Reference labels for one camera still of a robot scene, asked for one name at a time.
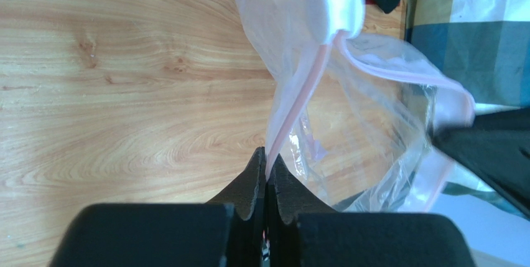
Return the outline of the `clear zip top bag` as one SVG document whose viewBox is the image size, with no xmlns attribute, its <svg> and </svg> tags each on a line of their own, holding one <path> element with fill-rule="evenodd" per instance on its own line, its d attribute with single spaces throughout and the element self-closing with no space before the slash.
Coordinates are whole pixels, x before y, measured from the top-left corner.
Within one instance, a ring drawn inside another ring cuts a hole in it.
<svg viewBox="0 0 530 267">
<path fill-rule="evenodd" d="M 455 163 L 433 147 L 475 100 L 407 42 L 363 32 L 365 0 L 235 0 L 277 83 L 267 159 L 343 212 L 426 212 Z"/>
</svg>

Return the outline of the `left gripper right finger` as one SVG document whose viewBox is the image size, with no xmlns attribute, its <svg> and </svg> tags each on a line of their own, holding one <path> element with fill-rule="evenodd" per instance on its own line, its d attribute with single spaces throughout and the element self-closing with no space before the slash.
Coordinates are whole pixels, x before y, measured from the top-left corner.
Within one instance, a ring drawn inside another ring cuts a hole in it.
<svg viewBox="0 0 530 267">
<path fill-rule="evenodd" d="M 266 187 L 266 238 L 271 266 L 300 266 L 299 215 L 334 213 L 288 170 L 283 158 L 272 164 Z"/>
</svg>

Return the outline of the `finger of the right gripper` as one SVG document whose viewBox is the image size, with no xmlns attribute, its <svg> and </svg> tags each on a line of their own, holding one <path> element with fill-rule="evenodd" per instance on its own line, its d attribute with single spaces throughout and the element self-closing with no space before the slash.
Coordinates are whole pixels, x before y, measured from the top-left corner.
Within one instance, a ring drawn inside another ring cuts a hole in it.
<svg viewBox="0 0 530 267">
<path fill-rule="evenodd" d="M 479 115 L 448 126 L 432 144 L 529 217 L 529 108 Z"/>
</svg>

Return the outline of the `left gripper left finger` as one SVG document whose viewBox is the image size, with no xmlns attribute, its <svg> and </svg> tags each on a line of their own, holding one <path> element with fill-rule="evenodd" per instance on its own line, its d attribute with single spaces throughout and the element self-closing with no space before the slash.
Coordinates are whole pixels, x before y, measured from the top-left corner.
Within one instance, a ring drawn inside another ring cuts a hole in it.
<svg viewBox="0 0 530 267">
<path fill-rule="evenodd" d="M 247 166 L 207 204 L 231 209 L 227 266 L 261 266 L 265 203 L 265 151 L 258 147 Z"/>
</svg>

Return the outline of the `striped blue yellow pillow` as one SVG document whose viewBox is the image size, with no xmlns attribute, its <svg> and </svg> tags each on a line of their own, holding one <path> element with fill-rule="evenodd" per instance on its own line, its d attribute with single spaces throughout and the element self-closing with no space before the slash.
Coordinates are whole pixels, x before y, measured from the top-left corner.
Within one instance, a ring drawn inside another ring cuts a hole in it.
<svg viewBox="0 0 530 267">
<path fill-rule="evenodd" d="M 409 0 L 407 40 L 476 101 L 476 117 L 529 108 L 529 0 Z M 495 192 L 450 180 L 444 192 L 472 195 L 526 218 Z"/>
</svg>

